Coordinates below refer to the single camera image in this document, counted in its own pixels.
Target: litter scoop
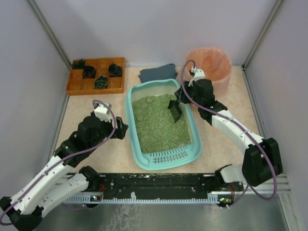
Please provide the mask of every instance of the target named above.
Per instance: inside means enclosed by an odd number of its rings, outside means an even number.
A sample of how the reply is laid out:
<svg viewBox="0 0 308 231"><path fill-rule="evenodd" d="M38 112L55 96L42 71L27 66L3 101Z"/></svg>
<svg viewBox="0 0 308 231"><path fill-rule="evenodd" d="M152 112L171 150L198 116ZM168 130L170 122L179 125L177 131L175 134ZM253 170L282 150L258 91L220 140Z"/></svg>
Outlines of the litter scoop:
<svg viewBox="0 0 308 231"><path fill-rule="evenodd" d="M170 100L168 109L170 110L174 123L176 123L182 116L182 110L180 109L180 103L176 100Z"/></svg>

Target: litter box grate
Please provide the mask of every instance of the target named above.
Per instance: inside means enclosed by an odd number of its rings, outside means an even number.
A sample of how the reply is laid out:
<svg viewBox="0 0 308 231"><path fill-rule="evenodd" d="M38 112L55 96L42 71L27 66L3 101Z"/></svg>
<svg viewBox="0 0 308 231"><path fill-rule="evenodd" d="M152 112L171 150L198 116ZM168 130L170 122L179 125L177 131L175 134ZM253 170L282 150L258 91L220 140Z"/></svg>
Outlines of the litter box grate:
<svg viewBox="0 0 308 231"><path fill-rule="evenodd" d="M174 163L189 158L188 148L186 146L157 153L147 153L143 154L143 156L148 159L149 165Z"/></svg>

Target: gray towel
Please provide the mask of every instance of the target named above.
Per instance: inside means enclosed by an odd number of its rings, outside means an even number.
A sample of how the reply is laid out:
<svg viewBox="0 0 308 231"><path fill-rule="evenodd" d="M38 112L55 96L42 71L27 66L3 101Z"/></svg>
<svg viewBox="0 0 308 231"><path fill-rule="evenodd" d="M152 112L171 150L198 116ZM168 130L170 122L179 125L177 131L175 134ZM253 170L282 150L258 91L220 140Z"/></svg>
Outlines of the gray towel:
<svg viewBox="0 0 308 231"><path fill-rule="evenodd" d="M157 68L143 69L140 71L140 81L145 83L152 80L175 79L178 73L175 70L174 64L167 64Z"/></svg>

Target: trash bin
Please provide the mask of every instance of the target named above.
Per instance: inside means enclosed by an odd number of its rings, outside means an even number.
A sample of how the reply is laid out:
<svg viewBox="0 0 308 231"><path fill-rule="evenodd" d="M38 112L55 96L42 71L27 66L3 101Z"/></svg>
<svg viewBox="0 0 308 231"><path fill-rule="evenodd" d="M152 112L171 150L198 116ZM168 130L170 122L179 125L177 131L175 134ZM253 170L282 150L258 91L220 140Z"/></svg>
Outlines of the trash bin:
<svg viewBox="0 0 308 231"><path fill-rule="evenodd" d="M232 64L223 50L214 47L199 48L192 51L186 57L185 62L189 59L195 60L196 67L201 68L205 73L205 78L212 81L216 97L226 94L231 77ZM192 65L190 62L186 66L187 71L192 68Z"/></svg>

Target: teal litter box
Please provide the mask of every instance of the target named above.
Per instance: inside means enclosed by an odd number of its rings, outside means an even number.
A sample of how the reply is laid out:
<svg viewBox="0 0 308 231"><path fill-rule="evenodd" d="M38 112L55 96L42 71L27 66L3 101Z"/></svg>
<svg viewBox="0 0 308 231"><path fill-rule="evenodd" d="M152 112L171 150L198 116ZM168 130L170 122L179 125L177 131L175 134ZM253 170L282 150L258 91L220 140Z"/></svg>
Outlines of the teal litter box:
<svg viewBox="0 0 308 231"><path fill-rule="evenodd" d="M200 134L194 120L193 114L189 105L182 105L183 115L186 118L191 143L182 147L155 152L143 153L141 152L137 130L135 125L135 118L133 114L132 102L147 96L158 96L164 94L173 94L180 88L178 82L174 79L155 80L133 86L128 91L125 100L126 117L128 122L128 133L132 152L136 163L139 167L145 170L163 170L173 167L182 166L196 160L202 152L202 143Z"/></svg>

